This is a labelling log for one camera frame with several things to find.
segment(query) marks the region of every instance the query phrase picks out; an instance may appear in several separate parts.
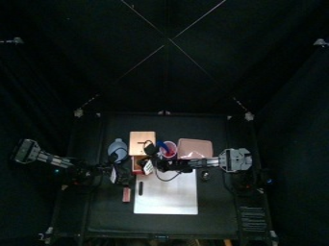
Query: black cable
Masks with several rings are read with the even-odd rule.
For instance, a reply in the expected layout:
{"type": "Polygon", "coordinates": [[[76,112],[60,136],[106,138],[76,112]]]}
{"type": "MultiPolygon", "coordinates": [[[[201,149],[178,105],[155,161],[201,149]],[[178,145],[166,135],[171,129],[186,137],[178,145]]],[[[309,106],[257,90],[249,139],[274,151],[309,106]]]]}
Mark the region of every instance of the black cable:
{"type": "Polygon", "coordinates": [[[171,179],[169,179],[169,180],[163,180],[162,178],[159,178],[159,176],[158,176],[158,161],[157,160],[155,160],[155,172],[154,173],[155,173],[157,178],[162,182],[170,182],[170,181],[173,181],[178,177],[178,175],[181,174],[181,172],[178,172],[178,174],[171,179]]]}

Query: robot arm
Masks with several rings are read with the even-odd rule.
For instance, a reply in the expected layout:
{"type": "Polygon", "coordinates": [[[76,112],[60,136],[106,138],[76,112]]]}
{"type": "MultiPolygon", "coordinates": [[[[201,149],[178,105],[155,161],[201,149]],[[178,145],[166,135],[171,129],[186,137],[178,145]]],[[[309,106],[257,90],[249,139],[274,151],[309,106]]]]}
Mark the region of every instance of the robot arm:
{"type": "Polygon", "coordinates": [[[246,171],[252,167],[252,156],[248,149],[226,149],[219,154],[218,158],[193,159],[193,160],[159,160],[151,159],[154,167],[161,172],[181,171],[182,173],[191,172],[193,169],[217,167],[228,173],[246,171]]]}

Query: small object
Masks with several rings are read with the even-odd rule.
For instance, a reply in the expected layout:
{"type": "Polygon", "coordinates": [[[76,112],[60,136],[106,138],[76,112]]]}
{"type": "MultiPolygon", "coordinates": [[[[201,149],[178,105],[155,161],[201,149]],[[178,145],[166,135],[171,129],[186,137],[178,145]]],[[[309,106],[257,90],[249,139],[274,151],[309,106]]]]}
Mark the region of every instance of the small object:
{"type": "Polygon", "coordinates": [[[145,152],[149,156],[153,156],[158,152],[158,148],[154,146],[154,143],[150,140],[145,142],[145,152]]]}
{"type": "Polygon", "coordinates": [[[210,171],[209,170],[202,170],[201,172],[201,180],[207,181],[211,178],[210,176],[210,171]]]}
{"type": "Polygon", "coordinates": [[[245,119],[246,119],[248,121],[252,121],[253,118],[254,118],[254,115],[253,115],[252,112],[249,111],[249,112],[245,114],[245,119]]]}
{"type": "Polygon", "coordinates": [[[122,196],[122,202],[123,203],[130,203],[130,194],[131,194],[131,189],[130,189],[130,187],[126,187],[123,189],[123,196],[122,196]]]}
{"type": "Polygon", "coordinates": [[[127,150],[127,144],[118,138],[108,147],[108,156],[115,158],[114,163],[121,163],[127,158],[127,150]]]}
{"type": "Polygon", "coordinates": [[[170,152],[169,146],[165,144],[163,141],[157,141],[157,146],[162,147],[167,152],[170,152]]]}
{"type": "Polygon", "coordinates": [[[149,175],[153,172],[153,164],[151,161],[149,160],[147,164],[143,167],[145,174],[149,175]]]}
{"type": "Polygon", "coordinates": [[[83,109],[76,109],[76,110],[75,110],[75,116],[76,116],[78,118],[83,117],[83,109]]]}
{"type": "Polygon", "coordinates": [[[178,153],[178,146],[173,141],[165,141],[163,143],[167,145],[170,151],[166,151],[165,148],[159,147],[161,155],[165,159],[171,159],[178,153]]]}
{"type": "Polygon", "coordinates": [[[316,42],[314,42],[313,45],[320,45],[320,46],[325,47],[325,46],[329,46],[329,42],[326,42],[326,41],[324,40],[324,38],[318,38],[318,39],[316,40],[316,42]]]}
{"type": "Polygon", "coordinates": [[[139,195],[143,196],[143,182],[139,182],[139,195]]]}

